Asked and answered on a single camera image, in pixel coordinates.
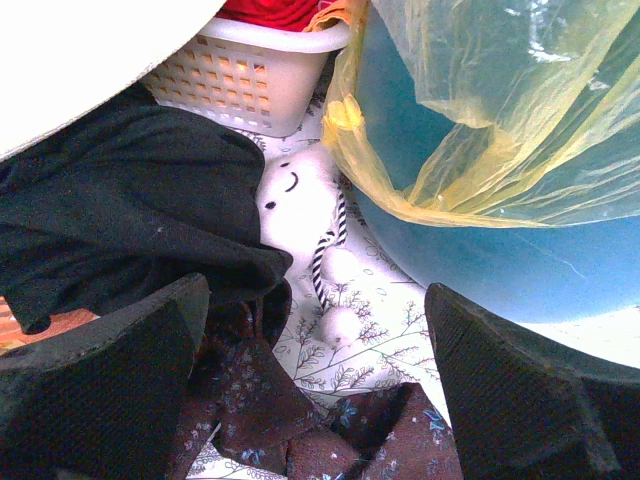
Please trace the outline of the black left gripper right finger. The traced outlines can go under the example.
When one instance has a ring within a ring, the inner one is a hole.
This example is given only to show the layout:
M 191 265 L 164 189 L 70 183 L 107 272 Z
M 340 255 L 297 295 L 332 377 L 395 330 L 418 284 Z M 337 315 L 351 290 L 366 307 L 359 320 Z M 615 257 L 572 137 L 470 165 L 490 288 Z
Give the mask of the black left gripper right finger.
M 636 479 L 639 371 L 546 338 L 447 286 L 425 314 L 467 479 Z

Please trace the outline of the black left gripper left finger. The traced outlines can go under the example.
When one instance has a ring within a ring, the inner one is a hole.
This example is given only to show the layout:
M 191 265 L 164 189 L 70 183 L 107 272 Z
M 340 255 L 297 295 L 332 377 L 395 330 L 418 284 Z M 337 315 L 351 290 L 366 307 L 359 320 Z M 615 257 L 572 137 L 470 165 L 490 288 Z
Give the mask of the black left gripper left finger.
M 208 304 L 190 274 L 2 355 L 2 478 L 163 478 Z

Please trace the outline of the teal plastic trash bin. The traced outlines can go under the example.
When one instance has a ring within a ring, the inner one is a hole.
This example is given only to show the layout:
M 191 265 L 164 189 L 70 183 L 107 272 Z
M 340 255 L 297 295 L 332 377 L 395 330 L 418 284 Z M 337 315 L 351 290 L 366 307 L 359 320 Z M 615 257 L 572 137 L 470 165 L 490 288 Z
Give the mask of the teal plastic trash bin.
M 356 99 L 392 184 L 413 182 L 452 129 L 416 103 L 413 81 L 383 20 L 370 10 Z M 636 217 L 553 229 L 439 228 L 404 222 L 357 193 L 364 219 L 392 260 L 423 286 L 440 282 L 519 322 L 561 322 L 639 301 Z

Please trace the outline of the yellow plastic trash bag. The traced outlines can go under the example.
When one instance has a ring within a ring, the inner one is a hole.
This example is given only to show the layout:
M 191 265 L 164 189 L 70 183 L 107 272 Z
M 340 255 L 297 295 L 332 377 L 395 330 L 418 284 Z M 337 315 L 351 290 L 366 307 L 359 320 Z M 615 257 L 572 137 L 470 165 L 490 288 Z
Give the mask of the yellow plastic trash bag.
M 377 13 L 409 98 L 453 124 L 393 185 L 356 96 Z M 323 141 L 395 217 L 438 227 L 548 228 L 639 212 L 635 1 L 358 1 L 326 98 Z

